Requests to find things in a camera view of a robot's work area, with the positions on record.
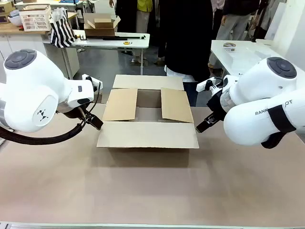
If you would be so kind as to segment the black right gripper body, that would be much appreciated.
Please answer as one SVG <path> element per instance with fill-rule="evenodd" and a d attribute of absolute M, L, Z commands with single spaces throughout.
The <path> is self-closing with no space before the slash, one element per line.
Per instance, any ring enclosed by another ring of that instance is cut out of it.
<path fill-rule="evenodd" d="M 212 111 L 212 113 L 209 116 L 213 119 L 224 119 L 225 118 L 225 110 L 222 108 L 221 103 L 220 103 L 221 95 L 222 95 L 222 91 L 218 91 L 207 102 L 207 106 Z"/>

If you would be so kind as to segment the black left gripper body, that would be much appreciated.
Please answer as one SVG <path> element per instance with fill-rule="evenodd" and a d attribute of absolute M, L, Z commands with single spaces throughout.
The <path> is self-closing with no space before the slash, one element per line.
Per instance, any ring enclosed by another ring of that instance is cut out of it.
<path fill-rule="evenodd" d="M 88 106 L 83 104 L 79 107 L 73 108 L 72 110 L 68 111 L 68 112 L 60 112 L 60 111 L 56 111 L 57 114 L 62 113 L 64 114 L 66 117 L 70 118 L 70 119 L 79 119 L 79 120 L 84 120 L 86 114 L 87 114 L 87 108 Z"/>

